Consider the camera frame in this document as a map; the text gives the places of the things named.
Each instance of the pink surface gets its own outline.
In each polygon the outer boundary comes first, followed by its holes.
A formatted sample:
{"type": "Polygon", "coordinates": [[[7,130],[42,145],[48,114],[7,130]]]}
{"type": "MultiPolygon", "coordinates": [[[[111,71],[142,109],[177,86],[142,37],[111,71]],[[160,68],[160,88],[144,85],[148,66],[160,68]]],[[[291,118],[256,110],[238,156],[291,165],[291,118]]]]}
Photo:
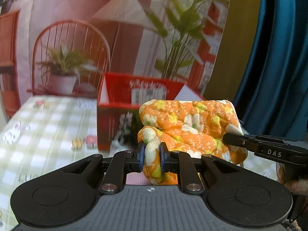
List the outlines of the pink surface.
{"type": "Polygon", "coordinates": [[[143,173],[130,173],[126,177],[127,185],[152,185],[143,173]]]}

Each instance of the fabric toy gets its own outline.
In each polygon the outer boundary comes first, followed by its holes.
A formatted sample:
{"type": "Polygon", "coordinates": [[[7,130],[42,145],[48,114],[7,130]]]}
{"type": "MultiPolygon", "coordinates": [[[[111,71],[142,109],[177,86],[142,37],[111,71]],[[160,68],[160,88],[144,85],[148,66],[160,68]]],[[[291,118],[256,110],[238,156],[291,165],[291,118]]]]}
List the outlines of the fabric toy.
{"type": "Polygon", "coordinates": [[[229,101],[164,101],[151,100],[139,109],[144,127],[138,141],[144,141],[144,175],[154,185],[177,184],[177,175],[162,173],[159,145],[180,150],[191,157],[212,154],[234,164],[247,158],[247,150],[222,143],[224,133],[242,135],[233,104],[229,101]]]}

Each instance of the lamp shade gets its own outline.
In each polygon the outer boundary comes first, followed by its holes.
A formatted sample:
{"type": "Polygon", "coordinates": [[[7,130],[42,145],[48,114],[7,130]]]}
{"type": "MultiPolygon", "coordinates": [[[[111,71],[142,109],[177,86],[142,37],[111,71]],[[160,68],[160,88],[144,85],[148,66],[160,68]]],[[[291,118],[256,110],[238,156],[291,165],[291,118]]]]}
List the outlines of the lamp shade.
{"type": "Polygon", "coordinates": [[[138,0],[111,0],[92,17],[98,21],[116,21],[156,31],[138,0]]]}

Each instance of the barcode label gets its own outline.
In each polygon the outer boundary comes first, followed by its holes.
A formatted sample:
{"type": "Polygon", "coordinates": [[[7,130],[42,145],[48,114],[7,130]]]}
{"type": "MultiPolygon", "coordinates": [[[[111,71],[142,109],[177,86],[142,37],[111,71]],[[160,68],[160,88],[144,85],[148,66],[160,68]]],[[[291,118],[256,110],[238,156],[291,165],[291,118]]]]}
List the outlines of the barcode label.
{"type": "Polygon", "coordinates": [[[150,100],[166,100],[167,89],[144,89],[135,88],[131,90],[131,104],[142,105],[150,100]]]}

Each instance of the table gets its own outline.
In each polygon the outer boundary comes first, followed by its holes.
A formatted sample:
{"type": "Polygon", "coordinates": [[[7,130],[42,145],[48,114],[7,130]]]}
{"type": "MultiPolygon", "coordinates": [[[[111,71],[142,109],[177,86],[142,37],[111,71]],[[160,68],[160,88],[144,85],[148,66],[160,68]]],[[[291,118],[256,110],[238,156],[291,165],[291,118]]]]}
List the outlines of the table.
{"type": "MultiPolygon", "coordinates": [[[[10,209],[12,192],[25,181],[49,173],[95,153],[97,149],[96,100],[34,96],[10,119],[0,140],[0,231],[17,221],[10,209]],[[4,134],[15,127],[16,140],[4,134]]],[[[244,166],[276,179],[275,163],[249,153],[244,166]]],[[[127,184],[148,184],[143,174],[129,174],[127,184]]]]}

